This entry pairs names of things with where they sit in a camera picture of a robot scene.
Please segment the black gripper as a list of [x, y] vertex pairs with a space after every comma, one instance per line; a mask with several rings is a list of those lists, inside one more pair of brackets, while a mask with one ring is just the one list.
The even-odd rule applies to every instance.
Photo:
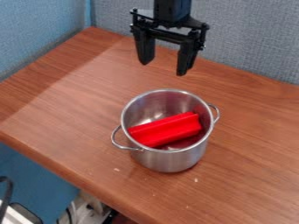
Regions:
[[154, 0], [154, 8], [134, 8], [131, 32], [139, 61], [147, 65], [155, 58], [155, 41], [180, 45], [176, 75], [192, 68], [198, 51], [204, 49], [210, 25], [191, 16], [192, 0]]

